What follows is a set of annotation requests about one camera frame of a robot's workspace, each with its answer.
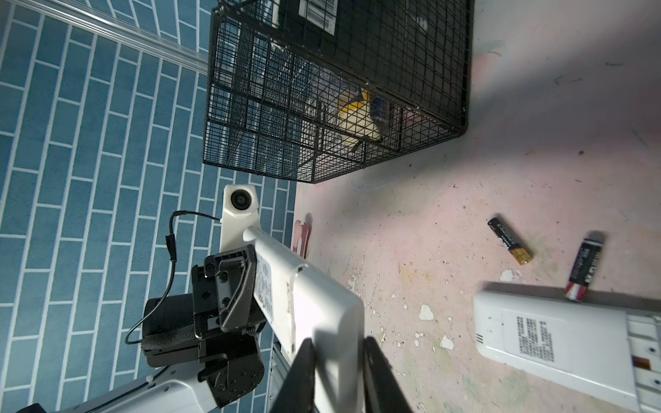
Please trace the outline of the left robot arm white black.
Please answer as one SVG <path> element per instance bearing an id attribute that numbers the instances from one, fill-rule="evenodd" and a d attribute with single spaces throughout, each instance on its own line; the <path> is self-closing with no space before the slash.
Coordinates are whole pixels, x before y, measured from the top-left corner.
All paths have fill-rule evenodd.
<path id="1" fill-rule="evenodd" d="M 192 291 L 146 304 L 141 349 L 155 373 L 71 407 L 72 412 L 210 412 L 255 390 L 265 374 L 250 244 L 205 258 Z"/>

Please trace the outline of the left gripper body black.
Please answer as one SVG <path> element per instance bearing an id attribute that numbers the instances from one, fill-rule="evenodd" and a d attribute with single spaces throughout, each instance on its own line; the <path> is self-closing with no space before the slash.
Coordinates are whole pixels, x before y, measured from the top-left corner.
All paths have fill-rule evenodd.
<path id="1" fill-rule="evenodd" d="M 205 265 L 191 268 L 189 294 L 147 301 L 140 345 L 153 368 L 191 363 L 193 381 L 218 408 L 255 390 L 265 374 L 257 333 L 220 329 L 215 282 Z"/>

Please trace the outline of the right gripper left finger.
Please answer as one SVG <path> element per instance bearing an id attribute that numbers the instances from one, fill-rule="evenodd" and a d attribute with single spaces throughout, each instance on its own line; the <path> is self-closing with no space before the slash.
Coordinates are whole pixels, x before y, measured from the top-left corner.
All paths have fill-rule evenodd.
<path id="1" fill-rule="evenodd" d="M 285 361 L 274 349 L 270 363 L 268 412 L 316 412 L 316 354 L 311 338 L 305 339 L 294 360 Z"/>

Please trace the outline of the white remote control with screen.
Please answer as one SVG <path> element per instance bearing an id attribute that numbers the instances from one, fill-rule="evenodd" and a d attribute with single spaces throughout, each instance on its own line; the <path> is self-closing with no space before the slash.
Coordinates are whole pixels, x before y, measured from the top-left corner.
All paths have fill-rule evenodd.
<path id="1" fill-rule="evenodd" d="M 363 409 L 364 304 L 351 290 L 257 227 L 244 231 L 256 251 L 253 296 L 293 361 L 306 339 L 316 356 L 320 412 Z"/>

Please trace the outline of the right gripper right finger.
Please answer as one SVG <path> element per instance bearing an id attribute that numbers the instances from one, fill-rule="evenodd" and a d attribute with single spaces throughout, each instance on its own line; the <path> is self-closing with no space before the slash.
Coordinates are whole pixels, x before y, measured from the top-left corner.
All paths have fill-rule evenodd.
<path id="1" fill-rule="evenodd" d="M 363 341 L 363 380 L 366 413 L 412 413 L 392 368 L 373 337 Z"/>

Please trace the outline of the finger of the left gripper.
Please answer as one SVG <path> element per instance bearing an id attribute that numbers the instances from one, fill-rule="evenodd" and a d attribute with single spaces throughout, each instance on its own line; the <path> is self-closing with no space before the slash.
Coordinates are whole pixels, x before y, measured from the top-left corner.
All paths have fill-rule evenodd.
<path id="1" fill-rule="evenodd" d="M 254 298 L 258 259 L 252 244 L 208 256 L 205 276 L 215 282 L 220 329 L 261 333 L 266 318 Z"/>

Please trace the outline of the red black AA battery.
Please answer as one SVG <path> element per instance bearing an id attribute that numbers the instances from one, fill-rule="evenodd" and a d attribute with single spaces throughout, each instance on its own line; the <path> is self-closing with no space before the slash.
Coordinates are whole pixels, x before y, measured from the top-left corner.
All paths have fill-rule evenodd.
<path id="1" fill-rule="evenodd" d="M 571 301 L 583 301 L 597 273 L 604 243 L 595 239 L 584 239 L 578 249 L 571 273 L 566 284 L 565 297 Z"/>

